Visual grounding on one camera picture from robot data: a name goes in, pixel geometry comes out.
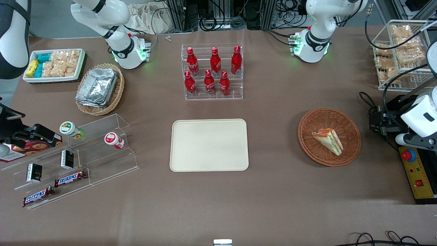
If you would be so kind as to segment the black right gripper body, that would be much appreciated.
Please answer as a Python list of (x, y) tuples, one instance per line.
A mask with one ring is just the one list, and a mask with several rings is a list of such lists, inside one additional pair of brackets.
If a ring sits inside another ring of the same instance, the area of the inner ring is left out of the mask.
[(26, 115), (7, 106), (0, 107), (0, 143), (2, 144), (7, 138), (26, 128), (22, 123), (22, 118)]

